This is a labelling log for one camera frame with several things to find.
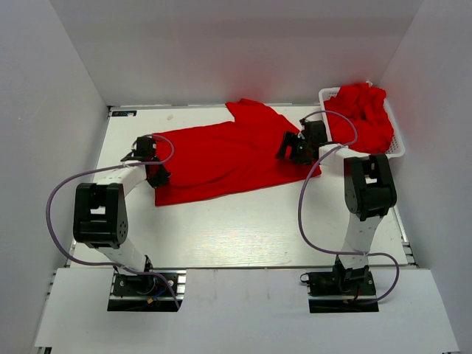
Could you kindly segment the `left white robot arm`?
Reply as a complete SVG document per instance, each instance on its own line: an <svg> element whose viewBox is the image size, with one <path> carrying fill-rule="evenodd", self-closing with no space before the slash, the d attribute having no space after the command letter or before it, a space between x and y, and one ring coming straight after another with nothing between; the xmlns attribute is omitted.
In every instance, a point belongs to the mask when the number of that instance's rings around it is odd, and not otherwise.
<svg viewBox="0 0 472 354"><path fill-rule="evenodd" d="M170 172L157 156L158 140L140 136L118 167L97 181L77 186L74 200L74 240L105 255L115 267L134 271L131 286L149 294L156 285L152 262L129 238L126 197L140 184L156 189L170 182Z"/></svg>

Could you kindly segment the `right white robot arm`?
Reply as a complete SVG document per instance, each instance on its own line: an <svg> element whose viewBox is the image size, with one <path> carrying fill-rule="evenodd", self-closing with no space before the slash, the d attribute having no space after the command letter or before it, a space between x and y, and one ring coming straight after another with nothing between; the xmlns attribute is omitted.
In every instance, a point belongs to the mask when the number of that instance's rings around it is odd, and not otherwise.
<svg viewBox="0 0 472 354"><path fill-rule="evenodd" d="M360 284L356 271L368 267L378 226L397 202L389 159L384 153L359 153L347 145L328 141L322 121L301 119L300 122L303 129L299 133L284 133L276 158L288 158L295 164L314 164L310 175L321 164L342 174L344 200L350 212L344 244L340 251L318 246L316 250L336 255L342 270L333 275L334 288L350 294Z"/></svg>

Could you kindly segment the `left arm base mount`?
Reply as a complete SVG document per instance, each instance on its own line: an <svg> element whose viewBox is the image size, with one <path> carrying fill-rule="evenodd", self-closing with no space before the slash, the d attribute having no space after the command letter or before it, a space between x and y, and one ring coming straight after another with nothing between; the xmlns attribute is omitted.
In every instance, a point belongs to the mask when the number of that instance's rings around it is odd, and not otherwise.
<svg viewBox="0 0 472 354"><path fill-rule="evenodd" d="M114 272L108 312L175 313L184 299L185 270L164 270L159 277Z"/></svg>

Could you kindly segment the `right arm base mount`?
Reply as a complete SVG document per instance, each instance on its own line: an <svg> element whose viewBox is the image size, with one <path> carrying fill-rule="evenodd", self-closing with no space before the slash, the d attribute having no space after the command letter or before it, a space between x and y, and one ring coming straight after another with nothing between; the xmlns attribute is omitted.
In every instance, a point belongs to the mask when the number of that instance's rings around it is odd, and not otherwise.
<svg viewBox="0 0 472 354"><path fill-rule="evenodd" d="M309 311L321 313L377 313L375 283L369 272L363 280L341 285L332 271L305 272L299 277L307 287Z"/></svg>

